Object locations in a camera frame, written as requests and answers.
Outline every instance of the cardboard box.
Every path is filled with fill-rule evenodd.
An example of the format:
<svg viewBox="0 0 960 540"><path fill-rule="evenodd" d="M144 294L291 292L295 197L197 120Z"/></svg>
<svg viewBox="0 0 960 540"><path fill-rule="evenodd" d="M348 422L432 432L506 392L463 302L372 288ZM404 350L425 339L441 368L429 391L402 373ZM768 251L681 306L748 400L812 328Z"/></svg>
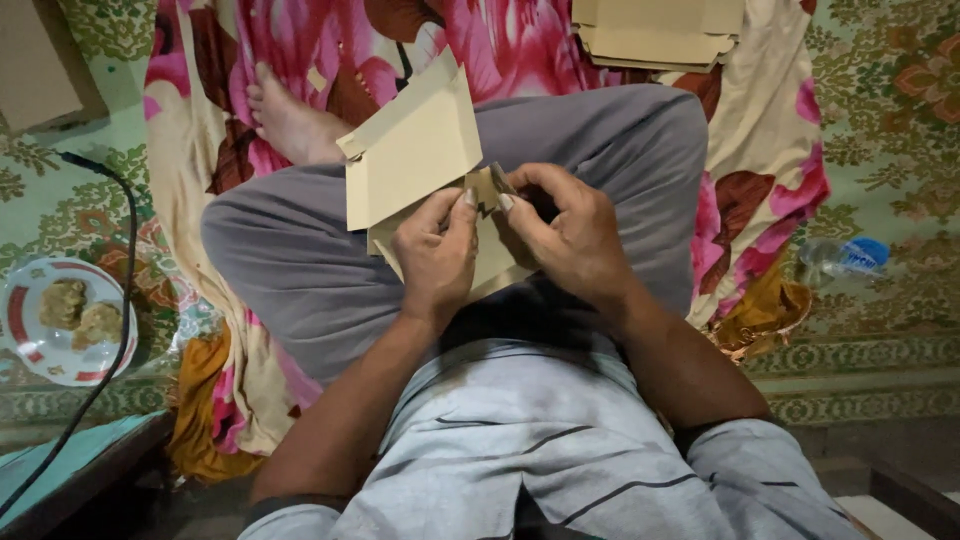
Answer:
<svg viewBox="0 0 960 540"><path fill-rule="evenodd" d="M56 0L0 0L0 114L12 132L108 114Z"/></svg>
<svg viewBox="0 0 960 540"><path fill-rule="evenodd" d="M573 0L571 21L594 63L709 72L739 40L744 0Z"/></svg>
<svg viewBox="0 0 960 540"><path fill-rule="evenodd" d="M445 49L399 95L337 140L347 156L347 229L367 230L367 253L384 257L403 280L390 240L431 193L477 189L478 253L470 299L526 279L539 268L507 225L497 194L516 194L499 165L483 158L467 73Z"/></svg>

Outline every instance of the patterned carpet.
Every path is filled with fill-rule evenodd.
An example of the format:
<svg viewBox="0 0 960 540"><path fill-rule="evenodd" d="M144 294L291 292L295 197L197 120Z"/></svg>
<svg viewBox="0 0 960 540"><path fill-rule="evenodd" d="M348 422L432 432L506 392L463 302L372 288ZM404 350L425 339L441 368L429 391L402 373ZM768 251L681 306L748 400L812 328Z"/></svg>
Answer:
<svg viewBox="0 0 960 540"><path fill-rule="evenodd" d="M60 134L0 132L0 280L36 255L79 257L115 277L125 268L122 193L50 148L102 160L135 184L134 304L147 346L95 403L89 423L101 423L163 407L179 347L211 331L215 315L179 275L147 189L140 88L154 2L60 3L111 117ZM889 242L892 257L877 283L822 291L790 346L746 366L790 423L960 413L959 11L952 0L817 7L807 44L834 195L791 248L863 233ZM0 348L0 452L49 438L86 391L54 386Z"/></svg>

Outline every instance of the yellow fabric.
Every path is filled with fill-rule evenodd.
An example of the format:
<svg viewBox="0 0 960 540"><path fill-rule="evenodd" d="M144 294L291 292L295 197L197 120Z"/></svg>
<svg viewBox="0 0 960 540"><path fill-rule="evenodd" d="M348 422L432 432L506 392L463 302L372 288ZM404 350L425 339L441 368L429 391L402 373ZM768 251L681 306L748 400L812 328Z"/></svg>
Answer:
<svg viewBox="0 0 960 540"><path fill-rule="evenodd" d="M221 454L213 445L213 387L230 353L230 329L210 339L187 342L180 366L177 422L167 454L177 471L187 478L217 482L249 474L263 459L240 451Z"/></svg>
<svg viewBox="0 0 960 540"><path fill-rule="evenodd" d="M710 339L734 362L772 351L778 338L786 344L790 331L810 312L810 289L783 278L782 259L783 255L751 283L740 302L710 330Z"/></svg>

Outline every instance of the plastic water bottle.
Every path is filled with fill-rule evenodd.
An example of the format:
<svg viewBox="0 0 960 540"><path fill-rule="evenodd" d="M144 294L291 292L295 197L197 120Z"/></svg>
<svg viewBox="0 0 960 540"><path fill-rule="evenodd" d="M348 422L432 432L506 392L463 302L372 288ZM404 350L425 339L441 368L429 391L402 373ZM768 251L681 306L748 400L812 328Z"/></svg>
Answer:
<svg viewBox="0 0 960 540"><path fill-rule="evenodd" d="M801 246L798 257L806 265L804 281L810 286L845 278L872 282L883 276L890 248L866 236L853 240L810 238Z"/></svg>

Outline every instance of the white plate with red rim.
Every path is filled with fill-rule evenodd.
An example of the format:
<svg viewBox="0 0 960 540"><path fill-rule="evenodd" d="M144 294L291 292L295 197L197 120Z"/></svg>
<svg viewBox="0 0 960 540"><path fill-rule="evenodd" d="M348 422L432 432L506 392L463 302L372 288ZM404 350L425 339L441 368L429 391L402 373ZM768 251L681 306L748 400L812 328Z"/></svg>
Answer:
<svg viewBox="0 0 960 540"><path fill-rule="evenodd" d="M93 386L107 374L120 344L101 341L77 352L70 348L72 331L40 324L40 296L47 286L62 278L86 282L86 306L108 302L121 309L123 305L123 289L100 268L78 258L37 258L7 276L0 304L3 332L10 348L30 371L56 384ZM136 344L136 316L131 305L127 351L114 376L130 364Z"/></svg>

